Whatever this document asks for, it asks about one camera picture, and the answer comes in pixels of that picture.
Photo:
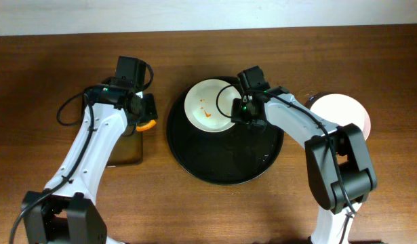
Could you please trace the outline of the white plate bottom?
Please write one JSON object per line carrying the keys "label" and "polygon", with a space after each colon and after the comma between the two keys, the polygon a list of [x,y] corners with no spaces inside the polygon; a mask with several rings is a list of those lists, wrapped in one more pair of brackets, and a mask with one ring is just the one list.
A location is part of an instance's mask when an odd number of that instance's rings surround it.
{"label": "white plate bottom", "polygon": [[334,93],[319,93],[310,97],[305,106],[321,118],[341,126],[355,124],[365,140],[371,132],[371,120],[365,107],[356,99]]}

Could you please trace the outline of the orange sponge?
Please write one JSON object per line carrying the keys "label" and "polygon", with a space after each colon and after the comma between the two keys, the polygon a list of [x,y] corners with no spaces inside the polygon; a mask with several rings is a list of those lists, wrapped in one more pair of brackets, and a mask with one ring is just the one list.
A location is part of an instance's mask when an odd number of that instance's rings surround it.
{"label": "orange sponge", "polygon": [[146,123],[137,124],[136,131],[137,132],[144,132],[144,131],[150,130],[151,128],[156,126],[156,124],[157,124],[157,122],[154,119],[152,119],[152,120],[150,120],[149,122],[146,122]]}

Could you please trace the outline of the white plate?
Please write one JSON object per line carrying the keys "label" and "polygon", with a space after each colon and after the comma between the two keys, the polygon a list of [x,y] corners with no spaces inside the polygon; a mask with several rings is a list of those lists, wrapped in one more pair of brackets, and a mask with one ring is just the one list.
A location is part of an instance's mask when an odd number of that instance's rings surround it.
{"label": "white plate", "polygon": [[194,85],[184,99],[184,111],[187,119],[197,129],[209,133],[218,133],[232,128],[235,124],[230,118],[233,100],[241,94],[234,87],[220,90],[230,83],[220,79],[207,79]]}
{"label": "white plate", "polygon": [[321,118],[341,126],[355,124],[365,140],[371,132],[371,120],[365,107],[356,99],[334,93],[319,93],[310,97],[305,106]]}

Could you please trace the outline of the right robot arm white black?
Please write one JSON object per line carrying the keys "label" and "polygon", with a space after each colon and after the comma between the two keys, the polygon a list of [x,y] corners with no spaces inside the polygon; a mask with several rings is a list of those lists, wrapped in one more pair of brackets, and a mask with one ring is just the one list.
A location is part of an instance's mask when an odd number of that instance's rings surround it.
{"label": "right robot arm white black", "polygon": [[377,177],[360,128],[329,122],[301,105],[284,87],[270,87],[259,66],[237,75],[242,91],[231,121],[271,125],[292,137],[306,155],[309,188],[319,204],[309,243],[347,243],[362,203]]}

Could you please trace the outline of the white plate top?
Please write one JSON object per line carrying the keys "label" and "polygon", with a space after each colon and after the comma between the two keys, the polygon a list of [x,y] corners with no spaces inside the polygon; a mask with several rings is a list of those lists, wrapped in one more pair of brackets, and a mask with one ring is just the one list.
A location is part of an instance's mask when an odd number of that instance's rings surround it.
{"label": "white plate top", "polygon": [[218,133],[232,128],[235,124],[230,118],[233,100],[241,94],[234,87],[220,90],[230,83],[220,79],[207,79],[194,85],[184,99],[184,111],[187,119],[197,129],[209,133]]}

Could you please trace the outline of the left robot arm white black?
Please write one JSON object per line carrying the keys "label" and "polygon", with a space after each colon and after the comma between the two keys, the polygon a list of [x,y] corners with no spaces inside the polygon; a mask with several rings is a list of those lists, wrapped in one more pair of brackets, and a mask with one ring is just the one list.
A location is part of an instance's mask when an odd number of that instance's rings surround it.
{"label": "left robot arm white black", "polygon": [[28,191],[9,234],[19,224],[29,243],[114,243],[96,209],[98,187],[110,155],[127,128],[142,132],[155,126],[155,99],[146,93],[154,72],[145,61],[119,57],[115,74],[86,87],[79,96],[83,113],[79,132],[63,163],[41,192]]}

